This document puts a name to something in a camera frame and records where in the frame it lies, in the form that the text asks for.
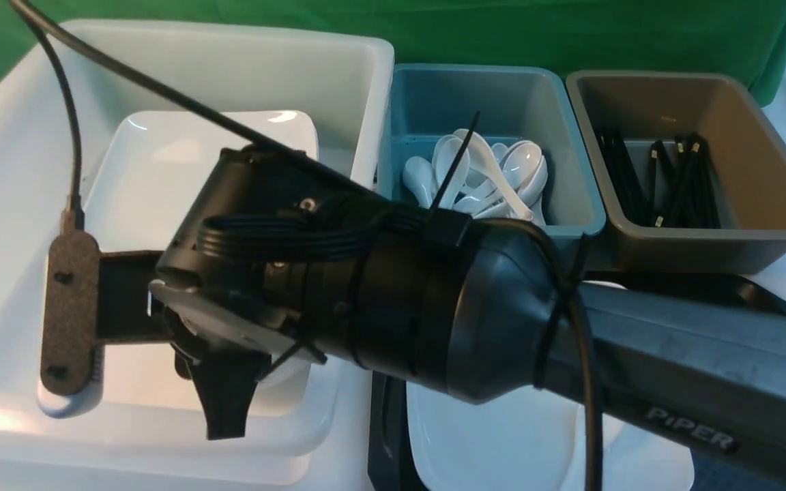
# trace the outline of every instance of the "white tray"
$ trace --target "white tray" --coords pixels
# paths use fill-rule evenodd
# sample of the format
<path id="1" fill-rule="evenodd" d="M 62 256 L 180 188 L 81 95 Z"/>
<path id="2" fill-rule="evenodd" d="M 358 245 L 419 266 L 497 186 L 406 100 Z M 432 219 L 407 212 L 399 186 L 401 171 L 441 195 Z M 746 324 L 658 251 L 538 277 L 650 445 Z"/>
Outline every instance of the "white tray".
<path id="1" fill-rule="evenodd" d="M 66 27 L 215 108 L 292 108 L 312 115 L 321 159 L 358 183 L 371 184 L 393 65 L 392 48 L 386 42 L 305 31 L 168 22 L 76 21 Z M 78 106 L 85 150 L 82 190 L 87 193 L 123 118 L 139 111 L 175 108 L 68 50 L 57 50 Z M 44 54 L 35 47 L 0 83 L 0 459 L 98 464 L 128 471 L 150 469 L 148 472 L 167 475 L 269 484 L 297 481 L 306 472 L 308 453 L 317 442 L 294 447 L 291 444 L 305 441 L 305 435 L 292 426 L 270 427 L 264 433 L 269 435 L 265 443 L 271 447 L 258 445 L 253 450 L 244 448 L 244 442 L 206 444 L 203 425 L 193 426 L 200 443 L 197 453 L 196 441 L 183 438 L 193 431 L 189 428 L 196 411 L 190 408 L 171 410 L 171 417 L 187 428 L 173 434 L 163 434 L 163 425 L 154 416 L 158 408 L 147 405 L 133 405 L 126 420 L 121 419 L 125 405 L 113 402 L 65 422 L 40 417 L 34 389 L 30 388 L 37 379 L 38 330 L 14 329 L 13 319 L 36 323 L 40 316 L 41 292 L 35 282 L 43 273 L 44 249 L 53 238 L 65 204 L 70 161 L 61 96 Z M 34 363 L 35 369 L 25 370 L 26 363 Z M 337 363 L 332 361 L 318 370 L 318 376 L 333 373 Z M 132 397 L 128 391 L 124 393 L 124 397 Z M 305 397 L 311 397 L 310 388 Z M 275 410 L 268 413 L 274 416 Z M 79 442 L 85 434 L 84 417 L 96 417 L 102 423 L 116 420 L 119 429 L 107 433 L 103 448 L 87 447 Z M 35 436 L 49 433 L 54 423 L 65 425 L 61 432 L 65 439 L 36 445 Z M 148 445 L 158 447 L 167 461 L 159 454 L 123 444 L 137 439 L 134 432 L 154 427 L 161 429 L 161 439 L 146 441 L 144 450 Z M 18 438 L 9 441 L 9 435 Z M 32 445 L 31 451 L 26 451 L 27 445 Z M 191 465 L 171 465 L 172 456 L 189 460 Z"/>
<path id="2" fill-rule="evenodd" d="M 312 158 L 317 155 L 315 127 L 304 113 L 228 115 Z M 130 115 L 115 133 L 85 200 L 88 232 L 103 252 L 162 250 L 220 149 L 247 143 L 185 112 Z M 106 348 L 99 407 L 72 419 L 48 419 L 26 404 L 38 376 L 45 253 L 41 248 L 38 266 L 0 314 L 0 457 L 151 473 L 177 469 L 192 477 L 228 473 L 247 481 L 262 475 L 262 481 L 280 484 L 290 481 L 298 457 L 311 453 L 330 431 L 340 360 L 311 370 L 302 360 L 285 363 L 276 380 L 258 388 L 244 438 L 208 442 L 199 397 L 192 383 L 175 373 L 174 351 L 167 345 Z M 110 457 L 119 453 L 133 455 L 112 462 Z M 260 453 L 261 465 L 248 457 Z M 218 459 L 233 455 L 244 465 L 213 470 Z"/>
<path id="3" fill-rule="evenodd" d="M 579 404 L 527 387 L 472 405 L 412 383 L 406 401 L 414 465 L 431 491 L 583 489 L 583 446 L 573 451 Z M 693 485 L 681 445 L 624 425 L 607 448 L 603 489 Z"/>

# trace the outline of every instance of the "black wire bundle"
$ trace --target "black wire bundle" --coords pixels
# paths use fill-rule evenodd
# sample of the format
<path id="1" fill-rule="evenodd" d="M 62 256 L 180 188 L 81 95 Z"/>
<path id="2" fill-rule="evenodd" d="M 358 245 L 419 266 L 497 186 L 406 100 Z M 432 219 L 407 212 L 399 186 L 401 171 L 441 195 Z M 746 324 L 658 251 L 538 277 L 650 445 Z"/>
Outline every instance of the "black wire bundle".
<path id="1" fill-rule="evenodd" d="M 311 230 L 299 218 L 220 215 L 203 221 L 196 249 L 243 263 L 336 262 L 355 258 L 374 237 L 374 226 Z"/>
<path id="2" fill-rule="evenodd" d="M 208 121 L 219 125 L 225 130 L 231 131 L 238 136 L 251 140 L 261 148 L 279 152 L 285 155 L 288 160 L 297 168 L 312 168 L 312 171 L 319 173 L 322 178 L 335 181 L 345 187 L 349 186 L 354 190 L 362 188 L 350 180 L 336 174 L 336 172 L 319 165 L 318 162 L 308 158 L 305 153 L 296 152 L 286 145 L 276 142 L 271 138 L 260 134 L 255 130 L 247 128 L 227 116 L 221 115 L 218 111 L 208 108 L 190 97 L 177 92 L 171 87 L 154 80 L 147 75 L 138 72 L 134 68 L 119 62 L 101 53 L 96 48 L 90 46 L 71 33 L 63 30 L 52 19 L 47 18 L 26 0 L 9 0 L 10 5 L 18 12 L 18 15 L 26 22 L 30 30 L 35 34 L 40 42 L 50 64 L 56 72 L 57 82 L 63 93 L 66 112 L 68 112 L 69 129 L 72 133 L 72 146 L 74 147 L 74 162 L 72 163 L 72 189 L 69 195 L 69 205 L 66 211 L 81 211 L 81 200 L 79 200 L 78 187 L 81 184 L 81 133 L 78 129 L 78 119 L 74 106 L 74 99 L 66 80 L 65 71 L 57 58 L 57 54 L 50 43 L 44 37 L 44 32 L 51 34 L 56 40 L 65 44 L 75 52 L 96 62 L 103 68 L 120 75 L 126 80 L 130 80 L 140 87 L 144 87 L 164 99 L 181 106 L 182 108 L 205 118 Z M 476 115 L 472 121 L 470 133 L 465 139 L 468 143 L 471 131 L 477 124 Z M 450 168 L 446 176 L 445 185 L 449 183 L 450 177 L 459 164 L 459 158 L 465 152 L 464 148 L 459 150 L 456 162 Z M 562 310 L 568 311 L 571 329 L 576 332 L 578 339 L 578 352 L 581 358 L 581 369 L 583 369 L 584 382 L 584 406 L 586 413 L 586 432 L 587 432 L 587 459 L 586 459 L 586 479 L 585 489 L 587 491 L 600 491 L 602 489 L 602 400 L 601 386 L 598 380 L 598 370 L 596 369 L 596 354 L 592 342 L 590 324 L 587 323 L 586 313 L 581 304 L 580 295 L 577 292 L 577 284 L 580 282 L 580 270 L 583 268 L 583 260 L 587 254 L 587 243 L 584 237 L 579 244 L 576 265 L 573 274 L 565 276 L 562 269 L 562 262 L 559 260 L 559 252 L 550 237 L 533 224 L 518 220 L 485 220 L 487 223 L 498 224 L 498 226 L 515 227 L 527 233 L 536 245 L 542 250 L 548 268 L 552 273 L 555 287 L 559 293 L 557 304 L 549 321 L 546 336 L 539 347 L 540 354 L 545 345 L 553 342 L 559 318 L 562 317 Z M 308 227 L 297 220 L 285 220 L 284 218 L 269 217 L 250 217 L 250 215 L 229 215 L 228 217 L 209 218 L 203 223 L 200 237 L 197 237 L 196 248 L 207 254 L 220 254 L 227 257 L 252 257 L 258 262 L 270 261 L 306 261 L 315 258 L 318 261 L 331 261 L 331 258 L 347 258 L 363 254 L 374 240 L 375 234 L 381 229 L 387 228 L 399 233 L 415 233 L 422 226 L 422 221 L 415 217 L 403 214 L 387 214 L 376 217 L 368 226 L 355 230 L 332 230 L 332 232 L 311 232 Z M 355 274 L 353 285 L 358 285 L 356 279 L 361 273 Z M 317 348 L 312 345 L 312 341 L 319 335 L 319 330 L 307 333 L 296 343 L 287 349 L 285 353 L 275 361 L 270 367 L 270 372 L 281 366 L 288 357 L 296 354 L 300 349 L 306 348 L 315 354 L 319 360 L 325 360 L 325 355 L 319 353 Z M 536 374 L 540 375 L 543 363 L 547 356 L 539 356 L 536 366 Z M 540 384 L 540 376 L 536 379 L 536 385 Z"/>

